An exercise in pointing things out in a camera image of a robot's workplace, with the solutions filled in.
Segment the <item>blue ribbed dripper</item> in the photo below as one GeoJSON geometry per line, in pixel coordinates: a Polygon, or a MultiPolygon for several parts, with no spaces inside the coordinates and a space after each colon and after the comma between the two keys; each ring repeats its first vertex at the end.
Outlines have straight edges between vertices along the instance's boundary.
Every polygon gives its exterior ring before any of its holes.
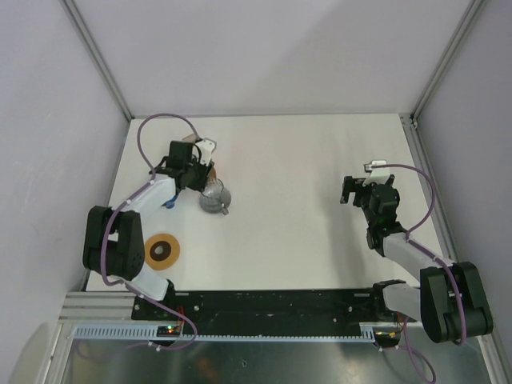
{"type": "Polygon", "coordinates": [[[166,202],[164,202],[162,204],[162,206],[167,208],[167,209],[172,209],[172,208],[174,208],[177,199],[178,199],[178,196],[175,195],[171,199],[169,199],[166,202]]]}

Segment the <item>right aluminium frame post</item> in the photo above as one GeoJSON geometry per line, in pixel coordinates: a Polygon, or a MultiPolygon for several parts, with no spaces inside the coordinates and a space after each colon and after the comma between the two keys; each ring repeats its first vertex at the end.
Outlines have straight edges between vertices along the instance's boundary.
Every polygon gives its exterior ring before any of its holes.
{"type": "Polygon", "coordinates": [[[470,32],[474,28],[487,4],[488,1],[486,0],[469,1],[467,8],[465,9],[460,21],[458,22],[445,49],[442,52],[440,59],[435,66],[432,75],[429,77],[429,80],[426,86],[423,88],[418,101],[415,103],[414,108],[410,112],[410,119],[413,122],[419,119],[427,104],[434,96],[434,93],[436,92],[441,81],[451,67],[463,44],[468,39],[470,32]]]}

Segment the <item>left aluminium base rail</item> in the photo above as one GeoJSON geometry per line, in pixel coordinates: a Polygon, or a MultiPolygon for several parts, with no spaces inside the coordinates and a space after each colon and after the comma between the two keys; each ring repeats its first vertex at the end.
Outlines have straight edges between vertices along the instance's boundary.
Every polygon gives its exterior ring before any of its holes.
{"type": "Polygon", "coordinates": [[[68,293],[59,319],[68,322],[120,322],[131,320],[134,295],[129,292],[68,293]]]}

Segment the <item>glass coffee server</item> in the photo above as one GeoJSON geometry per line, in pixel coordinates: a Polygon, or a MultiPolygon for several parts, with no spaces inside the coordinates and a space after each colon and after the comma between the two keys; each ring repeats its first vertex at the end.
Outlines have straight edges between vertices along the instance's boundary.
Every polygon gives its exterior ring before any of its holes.
{"type": "Polygon", "coordinates": [[[228,215],[232,201],[230,191],[220,179],[210,180],[199,197],[199,205],[208,214],[228,215]]]}

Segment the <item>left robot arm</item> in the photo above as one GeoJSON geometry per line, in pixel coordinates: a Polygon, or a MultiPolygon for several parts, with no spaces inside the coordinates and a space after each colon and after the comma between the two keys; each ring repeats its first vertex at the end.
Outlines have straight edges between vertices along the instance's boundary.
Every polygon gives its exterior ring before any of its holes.
{"type": "Polygon", "coordinates": [[[100,274],[105,284],[125,283],[139,296],[150,298],[149,310],[157,318],[171,318],[177,301],[169,280],[145,261],[142,224],[158,209],[169,207],[181,191],[204,191],[214,167],[216,142],[172,141],[169,153],[150,172],[150,180],[116,209],[94,206],[87,216],[82,263],[100,274]]]}

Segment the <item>aluminium frame post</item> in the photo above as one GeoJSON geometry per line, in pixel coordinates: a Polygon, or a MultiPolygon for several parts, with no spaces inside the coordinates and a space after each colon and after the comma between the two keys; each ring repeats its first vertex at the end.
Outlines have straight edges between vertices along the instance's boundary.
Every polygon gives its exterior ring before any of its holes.
{"type": "Polygon", "coordinates": [[[121,89],[118,86],[100,48],[94,39],[93,34],[84,19],[82,12],[78,8],[76,1],[73,0],[60,0],[59,1],[63,10],[65,11],[72,27],[74,28],[78,38],[80,39],[85,51],[90,57],[99,77],[103,81],[110,96],[114,100],[117,108],[121,112],[125,120],[130,122],[133,115],[128,107],[128,104],[122,95],[121,89]]]}
{"type": "Polygon", "coordinates": [[[441,81],[451,67],[463,44],[468,39],[470,32],[474,28],[487,4],[488,1],[486,0],[469,1],[467,8],[465,9],[460,21],[458,22],[445,49],[442,52],[440,59],[435,66],[432,75],[429,77],[429,80],[426,86],[423,88],[418,101],[415,103],[414,108],[410,112],[410,119],[413,122],[419,119],[427,104],[434,96],[434,93],[436,92],[441,81]]]}

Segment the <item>wooden ring dripper stand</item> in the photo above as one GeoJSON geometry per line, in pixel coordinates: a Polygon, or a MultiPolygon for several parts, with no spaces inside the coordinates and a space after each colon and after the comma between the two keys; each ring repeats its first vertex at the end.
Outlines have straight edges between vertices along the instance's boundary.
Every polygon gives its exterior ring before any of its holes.
{"type": "Polygon", "coordinates": [[[156,271],[171,268],[180,252],[180,244],[171,234],[156,234],[145,241],[145,262],[156,271]]]}

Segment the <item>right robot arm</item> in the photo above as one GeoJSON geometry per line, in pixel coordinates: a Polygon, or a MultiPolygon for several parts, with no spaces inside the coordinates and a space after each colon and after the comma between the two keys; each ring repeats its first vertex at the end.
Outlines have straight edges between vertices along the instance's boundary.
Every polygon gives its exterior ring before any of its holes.
{"type": "Polygon", "coordinates": [[[400,196],[394,177],[343,179],[340,202],[364,213],[368,247],[395,262],[418,280],[381,284],[382,293],[369,300],[370,314],[387,321],[397,312],[419,321],[436,343],[462,342],[490,334],[494,320],[480,273],[471,262],[453,262],[413,237],[398,221],[400,196]]]}

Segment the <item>left aluminium frame post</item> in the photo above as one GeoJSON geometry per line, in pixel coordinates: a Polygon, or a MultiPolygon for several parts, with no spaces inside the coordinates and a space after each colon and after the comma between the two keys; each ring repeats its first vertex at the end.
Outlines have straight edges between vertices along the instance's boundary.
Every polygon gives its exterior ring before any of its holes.
{"type": "Polygon", "coordinates": [[[99,77],[103,81],[110,96],[114,100],[117,108],[121,112],[125,120],[130,122],[133,115],[128,107],[128,104],[122,95],[121,89],[118,86],[100,48],[94,39],[93,34],[84,19],[82,12],[78,8],[76,1],[73,0],[60,0],[59,1],[63,10],[65,11],[72,27],[74,28],[78,38],[80,39],[85,51],[90,57],[99,77]]]}

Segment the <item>orange coffee filter holder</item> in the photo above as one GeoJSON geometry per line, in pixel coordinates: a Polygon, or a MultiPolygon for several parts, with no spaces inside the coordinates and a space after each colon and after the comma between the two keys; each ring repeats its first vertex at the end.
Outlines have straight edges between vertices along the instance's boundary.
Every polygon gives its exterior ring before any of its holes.
{"type": "Polygon", "coordinates": [[[195,134],[190,134],[182,139],[184,142],[196,142],[198,137],[195,134]]]}

